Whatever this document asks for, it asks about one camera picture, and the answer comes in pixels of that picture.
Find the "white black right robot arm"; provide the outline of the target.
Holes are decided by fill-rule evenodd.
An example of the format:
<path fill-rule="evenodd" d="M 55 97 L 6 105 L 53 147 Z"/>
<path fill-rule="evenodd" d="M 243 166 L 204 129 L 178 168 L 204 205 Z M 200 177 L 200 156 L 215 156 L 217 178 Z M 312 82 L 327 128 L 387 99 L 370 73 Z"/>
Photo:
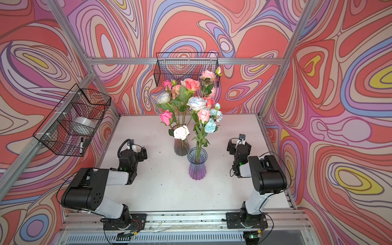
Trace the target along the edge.
<path fill-rule="evenodd" d="M 261 156 L 251 156 L 251 145 L 244 139 L 228 141 L 227 151 L 234 156 L 231 171 L 235 177 L 252 179 L 254 190 L 243 202 L 239 212 L 227 212 L 228 229 L 264 230 L 268 227 L 266 214 L 263 212 L 271 197 L 288 188 L 287 177 L 274 153 L 268 151 Z"/>

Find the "turquoise spray rose stem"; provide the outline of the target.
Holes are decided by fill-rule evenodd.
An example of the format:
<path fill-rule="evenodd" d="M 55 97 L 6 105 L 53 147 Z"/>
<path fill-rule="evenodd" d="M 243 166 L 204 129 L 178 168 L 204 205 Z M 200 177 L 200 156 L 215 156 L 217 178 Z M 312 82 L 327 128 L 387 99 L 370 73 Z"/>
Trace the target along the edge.
<path fill-rule="evenodd" d="M 210 112 L 210 120 L 205 126 L 205 132 L 208 134 L 212 134 L 218 130 L 218 123 L 223 119 L 223 113 L 221 112 L 221 105 L 219 103 L 216 103 L 211 109 L 209 108 L 204 108 L 206 110 L 209 110 Z"/>

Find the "small pink bud rose stem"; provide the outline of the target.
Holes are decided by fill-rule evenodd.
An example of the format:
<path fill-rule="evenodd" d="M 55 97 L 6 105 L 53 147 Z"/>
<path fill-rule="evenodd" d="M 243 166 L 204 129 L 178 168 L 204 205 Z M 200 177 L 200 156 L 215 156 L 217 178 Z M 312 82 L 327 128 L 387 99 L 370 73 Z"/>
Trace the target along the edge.
<path fill-rule="evenodd" d="M 220 66 L 215 71 L 205 70 L 200 75 L 202 97 L 213 99 L 219 86 L 222 70 Z"/>

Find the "pale blue rose stem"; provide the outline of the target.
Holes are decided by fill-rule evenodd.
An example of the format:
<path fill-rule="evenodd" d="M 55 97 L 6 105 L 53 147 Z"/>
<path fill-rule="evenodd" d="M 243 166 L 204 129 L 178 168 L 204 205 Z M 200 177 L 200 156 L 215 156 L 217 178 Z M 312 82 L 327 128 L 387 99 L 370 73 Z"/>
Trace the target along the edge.
<path fill-rule="evenodd" d="M 176 116 L 175 116 L 175 109 L 174 109 L 174 106 L 170 103 L 170 99 L 171 99 L 170 94 L 168 92 L 163 92 L 162 94 L 160 94 L 158 96 L 158 98 L 157 98 L 158 101 L 156 103 L 156 106 L 159 109 L 162 109 L 163 112 L 166 110 L 169 110 L 173 114 L 173 120 L 174 120 L 173 124 L 177 125 L 176 124 L 177 120 L 176 120 Z"/>

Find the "pink grey glass vase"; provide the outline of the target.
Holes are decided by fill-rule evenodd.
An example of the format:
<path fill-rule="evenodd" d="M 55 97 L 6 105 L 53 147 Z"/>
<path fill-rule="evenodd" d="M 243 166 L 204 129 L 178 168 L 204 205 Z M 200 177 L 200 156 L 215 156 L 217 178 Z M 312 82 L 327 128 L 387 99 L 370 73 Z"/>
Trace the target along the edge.
<path fill-rule="evenodd" d="M 186 156 L 189 151 L 189 144 L 188 144 L 187 139 L 184 141 L 181 141 L 179 139 L 175 139 L 174 151 L 175 151 L 176 155 L 178 155 L 178 156 Z"/>

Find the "cream pink rose stem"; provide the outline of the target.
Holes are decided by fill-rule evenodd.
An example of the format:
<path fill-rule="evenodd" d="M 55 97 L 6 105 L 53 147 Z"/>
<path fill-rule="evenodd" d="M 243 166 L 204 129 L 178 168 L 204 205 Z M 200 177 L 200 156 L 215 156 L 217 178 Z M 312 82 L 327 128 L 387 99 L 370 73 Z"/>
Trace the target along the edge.
<path fill-rule="evenodd" d="M 195 164 L 199 164 L 200 163 L 200 158 L 201 158 L 201 149 L 202 149 L 202 143 L 203 143 L 203 139 L 200 139 L 198 136 L 196 136 L 194 138 L 194 140 L 196 141 L 196 153 L 195 153 Z"/>

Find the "purple blue glass vase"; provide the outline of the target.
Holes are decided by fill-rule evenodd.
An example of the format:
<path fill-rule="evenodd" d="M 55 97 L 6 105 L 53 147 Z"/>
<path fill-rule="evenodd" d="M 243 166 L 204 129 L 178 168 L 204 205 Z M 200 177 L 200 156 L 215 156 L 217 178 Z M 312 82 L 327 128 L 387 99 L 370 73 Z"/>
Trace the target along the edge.
<path fill-rule="evenodd" d="M 191 148 L 188 152 L 187 155 L 187 159 L 189 161 L 189 169 L 188 169 L 188 173 L 189 176 L 193 179 L 193 180 L 202 180 L 205 178 L 206 174 L 207 174 L 207 169 L 206 169 L 206 161 L 208 159 L 208 154 L 206 152 L 205 149 L 201 149 L 201 158 L 200 158 L 200 163 L 199 164 L 195 164 L 195 153 L 196 153 L 196 147 Z"/>

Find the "pink spray rose stem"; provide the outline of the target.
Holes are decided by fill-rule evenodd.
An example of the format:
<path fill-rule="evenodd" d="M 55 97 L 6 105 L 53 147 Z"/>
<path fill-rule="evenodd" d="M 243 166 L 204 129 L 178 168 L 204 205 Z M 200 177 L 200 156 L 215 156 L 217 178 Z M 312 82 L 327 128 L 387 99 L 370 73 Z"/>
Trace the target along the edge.
<path fill-rule="evenodd" d="M 181 85 L 178 85 L 177 82 L 175 80 L 171 80 L 171 89 L 170 89 L 170 103 L 174 106 L 175 109 L 175 113 L 176 113 L 176 124 L 179 127 L 181 125 L 181 117 L 180 117 L 180 104 L 179 101 L 176 100 L 176 98 L 179 96 L 179 91 L 180 91 L 180 87 Z"/>

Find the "light blue rose stem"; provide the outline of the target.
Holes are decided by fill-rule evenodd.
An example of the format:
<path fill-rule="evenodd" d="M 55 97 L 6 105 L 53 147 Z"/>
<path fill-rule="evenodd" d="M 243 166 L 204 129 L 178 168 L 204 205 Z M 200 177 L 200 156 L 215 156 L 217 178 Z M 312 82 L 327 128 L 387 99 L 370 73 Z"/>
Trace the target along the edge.
<path fill-rule="evenodd" d="M 193 111 L 200 111 L 206 108 L 207 101 L 200 97 L 191 97 L 188 102 L 187 106 Z"/>

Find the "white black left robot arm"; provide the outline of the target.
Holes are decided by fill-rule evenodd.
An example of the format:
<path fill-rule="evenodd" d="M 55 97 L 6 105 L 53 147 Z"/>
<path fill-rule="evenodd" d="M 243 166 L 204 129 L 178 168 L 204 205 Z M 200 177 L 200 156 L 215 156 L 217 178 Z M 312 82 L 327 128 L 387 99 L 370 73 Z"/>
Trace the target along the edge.
<path fill-rule="evenodd" d="M 117 151 L 118 168 L 82 168 L 61 197 L 60 204 L 69 209 L 87 211 L 101 216 L 104 231 L 130 231 L 132 235 L 145 228 L 146 214 L 131 215 L 129 207 L 113 201 L 105 194 L 108 186 L 131 185 L 137 176 L 138 164 L 148 159 L 146 148 Z"/>

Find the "coral pink rose stem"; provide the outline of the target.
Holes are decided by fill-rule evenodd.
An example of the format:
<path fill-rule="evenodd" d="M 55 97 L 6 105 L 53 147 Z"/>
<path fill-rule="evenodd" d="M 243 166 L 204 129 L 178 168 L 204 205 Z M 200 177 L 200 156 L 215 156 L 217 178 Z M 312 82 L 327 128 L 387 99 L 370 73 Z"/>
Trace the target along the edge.
<path fill-rule="evenodd" d="M 201 84 L 198 80 L 191 78 L 182 80 L 180 82 L 179 100 L 180 102 L 186 103 L 188 100 L 201 88 Z"/>

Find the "pale pink rose stem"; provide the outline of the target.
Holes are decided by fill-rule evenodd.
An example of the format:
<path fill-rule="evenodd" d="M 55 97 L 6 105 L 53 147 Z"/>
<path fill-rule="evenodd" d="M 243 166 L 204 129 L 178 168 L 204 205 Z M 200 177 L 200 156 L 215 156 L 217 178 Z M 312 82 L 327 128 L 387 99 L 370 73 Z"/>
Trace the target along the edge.
<path fill-rule="evenodd" d="M 207 147 L 208 140 L 206 139 L 208 133 L 205 132 L 205 126 L 210 120 L 210 112 L 206 109 L 201 109 L 198 112 L 192 111 L 191 113 L 192 119 L 195 122 L 194 131 L 197 148 Z"/>

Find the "bright pink rose stem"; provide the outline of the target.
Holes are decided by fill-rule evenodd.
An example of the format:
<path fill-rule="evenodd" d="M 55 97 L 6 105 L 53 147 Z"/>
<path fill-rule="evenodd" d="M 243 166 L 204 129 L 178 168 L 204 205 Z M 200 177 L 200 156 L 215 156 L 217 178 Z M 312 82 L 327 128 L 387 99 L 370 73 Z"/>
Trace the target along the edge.
<path fill-rule="evenodd" d="M 162 85 L 164 87 L 164 90 L 167 91 L 167 92 L 171 91 L 172 86 L 173 86 L 172 82 L 169 81 L 169 80 L 166 80 L 166 81 L 162 82 Z"/>

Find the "red pink rose stem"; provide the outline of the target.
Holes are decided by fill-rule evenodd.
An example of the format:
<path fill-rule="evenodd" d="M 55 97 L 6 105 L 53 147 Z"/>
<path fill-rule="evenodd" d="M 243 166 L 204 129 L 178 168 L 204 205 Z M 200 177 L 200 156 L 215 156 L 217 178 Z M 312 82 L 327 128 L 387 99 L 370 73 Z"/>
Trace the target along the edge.
<path fill-rule="evenodd" d="M 215 104 L 215 101 L 212 98 L 204 98 L 204 100 L 206 102 L 206 107 L 209 109 L 211 109 Z"/>

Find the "magenta rose stem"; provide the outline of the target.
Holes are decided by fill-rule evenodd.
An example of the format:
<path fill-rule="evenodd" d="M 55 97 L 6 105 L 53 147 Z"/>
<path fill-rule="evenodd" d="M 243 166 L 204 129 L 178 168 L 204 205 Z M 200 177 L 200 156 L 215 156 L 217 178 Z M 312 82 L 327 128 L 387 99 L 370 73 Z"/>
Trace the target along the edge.
<path fill-rule="evenodd" d="M 174 137 L 173 114 L 169 110 L 166 110 L 163 113 L 161 113 L 159 115 L 159 117 L 161 119 L 161 122 L 169 127 L 169 130 L 168 130 L 169 136 Z"/>

